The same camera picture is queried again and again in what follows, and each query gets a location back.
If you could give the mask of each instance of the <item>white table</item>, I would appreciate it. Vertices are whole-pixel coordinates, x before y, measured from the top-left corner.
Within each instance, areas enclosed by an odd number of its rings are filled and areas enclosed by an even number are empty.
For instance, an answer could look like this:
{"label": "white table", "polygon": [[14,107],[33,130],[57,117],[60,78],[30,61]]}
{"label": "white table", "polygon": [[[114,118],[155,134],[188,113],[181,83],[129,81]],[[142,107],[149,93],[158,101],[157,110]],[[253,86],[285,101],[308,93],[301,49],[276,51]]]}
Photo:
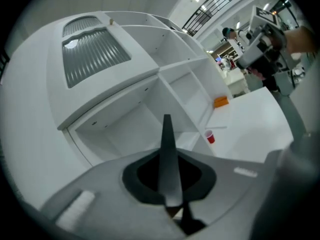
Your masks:
{"label": "white table", "polygon": [[245,76],[237,67],[226,73],[224,82],[229,87],[232,95],[249,92]]}
{"label": "white table", "polygon": [[220,124],[208,129],[215,138],[211,147],[221,158],[263,163],[270,151],[293,141],[287,119],[266,87],[230,100],[214,116]]}

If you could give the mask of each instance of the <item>red cup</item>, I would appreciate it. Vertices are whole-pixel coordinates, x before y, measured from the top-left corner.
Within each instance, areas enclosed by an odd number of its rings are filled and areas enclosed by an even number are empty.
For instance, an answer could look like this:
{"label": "red cup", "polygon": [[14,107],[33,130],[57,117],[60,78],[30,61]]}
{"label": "red cup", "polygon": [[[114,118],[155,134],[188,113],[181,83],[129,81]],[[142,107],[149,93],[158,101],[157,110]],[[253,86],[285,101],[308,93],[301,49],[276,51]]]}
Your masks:
{"label": "red cup", "polygon": [[212,132],[212,130],[206,130],[204,135],[206,136],[206,139],[212,144],[215,142],[215,137]]}

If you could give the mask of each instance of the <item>white sticker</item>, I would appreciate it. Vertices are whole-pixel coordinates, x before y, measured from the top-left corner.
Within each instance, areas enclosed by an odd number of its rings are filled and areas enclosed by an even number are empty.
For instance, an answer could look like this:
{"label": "white sticker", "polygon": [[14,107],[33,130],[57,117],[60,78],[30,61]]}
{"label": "white sticker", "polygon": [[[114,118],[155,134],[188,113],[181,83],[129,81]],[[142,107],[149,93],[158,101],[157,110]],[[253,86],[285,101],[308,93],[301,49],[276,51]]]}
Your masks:
{"label": "white sticker", "polygon": [[246,168],[236,167],[233,169],[233,172],[236,174],[241,174],[244,176],[248,176],[251,178],[256,178],[258,176],[258,173],[254,170],[248,170]]}

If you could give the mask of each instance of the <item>translucent ribbed panel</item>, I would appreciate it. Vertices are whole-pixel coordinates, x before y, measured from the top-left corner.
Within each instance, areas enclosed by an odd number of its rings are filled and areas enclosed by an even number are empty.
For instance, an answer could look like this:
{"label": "translucent ribbed panel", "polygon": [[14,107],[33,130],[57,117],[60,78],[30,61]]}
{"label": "translucent ribbed panel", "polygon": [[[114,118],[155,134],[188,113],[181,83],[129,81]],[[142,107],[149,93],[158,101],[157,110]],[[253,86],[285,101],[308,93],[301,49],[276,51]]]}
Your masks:
{"label": "translucent ribbed panel", "polygon": [[62,54],[69,88],[102,70],[131,60],[106,29],[71,40],[63,45]]}
{"label": "translucent ribbed panel", "polygon": [[71,35],[72,33],[84,30],[85,28],[94,27],[101,24],[100,20],[98,20],[96,17],[83,17],[76,19],[69,24],[65,25],[63,29],[63,36]]}

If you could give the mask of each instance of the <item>metal railing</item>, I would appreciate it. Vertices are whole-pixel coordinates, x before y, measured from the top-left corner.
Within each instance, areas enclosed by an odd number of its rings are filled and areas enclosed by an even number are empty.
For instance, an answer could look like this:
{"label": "metal railing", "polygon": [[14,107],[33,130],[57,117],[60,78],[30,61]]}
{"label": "metal railing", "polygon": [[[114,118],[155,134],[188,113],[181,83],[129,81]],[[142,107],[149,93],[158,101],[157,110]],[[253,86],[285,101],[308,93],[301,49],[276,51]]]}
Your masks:
{"label": "metal railing", "polygon": [[233,0],[206,0],[182,27],[194,36],[214,15]]}

